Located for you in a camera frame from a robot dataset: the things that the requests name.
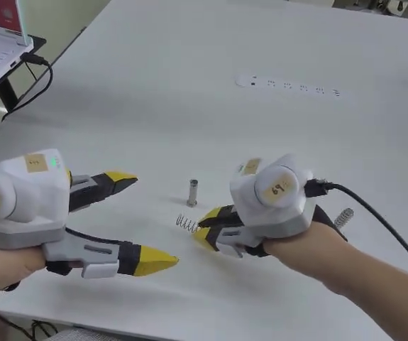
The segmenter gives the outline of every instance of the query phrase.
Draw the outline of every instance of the yellow fingertip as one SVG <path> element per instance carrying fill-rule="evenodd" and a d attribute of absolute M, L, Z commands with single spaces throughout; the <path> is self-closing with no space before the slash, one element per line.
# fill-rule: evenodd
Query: yellow fingertip
<path fill-rule="evenodd" d="M 221 211 L 221 206 L 220 207 L 215 207 L 214 209 L 212 209 L 210 212 L 208 212 L 205 217 L 203 217 L 202 219 L 200 219 L 199 222 L 203 222 L 205 219 L 209 219 L 209 218 L 215 218 L 218 216 L 219 211 Z"/>
<path fill-rule="evenodd" d="M 65 171 L 67 172 L 68 182 L 70 183 L 71 186 L 71 171 L 69 170 L 69 168 L 65 168 Z"/>
<path fill-rule="evenodd" d="M 179 259 L 170 256 L 167 252 L 142 246 L 140 248 L 139 264 L 134 271 L 134 276 L 147 276 L 177 264 Z"/>
<path fill-rule="evenodd" d="M 125 179 L 137 179 L 138 177 L 134 174 L 130 173 L 122 173 L 122 172 L 116 172 L 114 170 L 110 170 L 109 172 L 104 172 L 107 176 L 111 178 L 112 181 L 115 183 L 120 180 L 125 180 Z"/>
<path fill-rule="evenodd" d="M 216 251 L 206 240 L 206 236 L 210 232 L 210 227 L 202 227 L 199 231 L 196 231 L 192 236 L 198 242 L 201 244 L 204 248 L 210 250 L 210 251 Z"/>

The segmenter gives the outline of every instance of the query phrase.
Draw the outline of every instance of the white table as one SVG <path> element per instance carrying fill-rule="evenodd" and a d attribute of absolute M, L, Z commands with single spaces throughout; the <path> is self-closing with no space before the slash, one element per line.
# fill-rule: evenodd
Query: white table
<path fill-rule="evenodd" d="M 234 84 L 250 72 L 343 96 Z M 2 313 L 171 340 L 389 339 L 320 283 L 274 259 L 211 254 L 175 219 L 229 204 L 241 161 L 294 152 L 362 195 L 408 241 L 407 20 L 281 1 L 113 0 L 55 75 L 44 96 L 0 126 L 0 160 L 56 147 L 76 174 L 138 174 L 69 226 L 181 261 L 145 278 L 41 271 L 0 294 Z M 199 180 L 196 208 L 184 205 L 190 178 Z M 320 203 L 332 217 L 353 207 L 350 241 L 408 270 L 400 245 L 351 199 L 331 193 Z"/>

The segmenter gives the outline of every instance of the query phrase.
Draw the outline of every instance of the spring on gripper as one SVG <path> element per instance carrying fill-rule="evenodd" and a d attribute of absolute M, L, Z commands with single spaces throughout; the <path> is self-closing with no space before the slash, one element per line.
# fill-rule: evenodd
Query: spring on gripper
<path fill-rule="evenodd" d="M 197 222 L 189 218 L 186 218 L 184 215 L 179 215 L 175 224 L 183 229 L 187 229 L 191 233 L 196 233 L 197 231 L 200 230 L 200 227 L 198 226 Z"/>
<path fill-rule="evenodd" d="M 346 208 L 339 214 L 339 216 L 334 220 L 334 224 L 337 229 L 341 229 L 345 224 L 348 223 L 353 217 L 353 210 L 351 208 Z"/>

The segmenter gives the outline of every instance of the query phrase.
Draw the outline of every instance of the wearable robotic hand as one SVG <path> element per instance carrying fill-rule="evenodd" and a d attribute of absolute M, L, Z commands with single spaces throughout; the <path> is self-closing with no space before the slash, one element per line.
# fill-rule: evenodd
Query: wearable robotic hand
<path fill-rule="evenodd" d="M 0 249 L 41 246 L 47 270 L 67 275 L 70 262 L 83 278 L 145 276 L 174 266 L 178 258 L 66 227 L 69 212 L 121 192 L 137 177 L 118 172 L 73 176 L 62 156 L 48 149 L 0 162 Z"/>
<path fill-rule="evenodd" d="M 233 205 L 216 207 L 198 222 L 193 237 L 211 251 L 238 258 L 247 252 L 267 256 L 263 240 L 305 232 L 312 221 L 335 229 L 328 215 L 306 197 L 304 185 L 312 172 L 296 166 L 290 154 L 274 163 L 252 158 L 231 180 Z"/>

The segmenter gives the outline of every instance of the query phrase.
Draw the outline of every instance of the laptop screen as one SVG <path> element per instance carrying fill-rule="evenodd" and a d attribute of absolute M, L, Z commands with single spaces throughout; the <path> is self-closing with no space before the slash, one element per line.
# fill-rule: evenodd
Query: laptop screen
<path fill-rule="evenodd" d="M 0 27 L 19 33 L 22 31 L 16 0 L 0 0 Z"/>

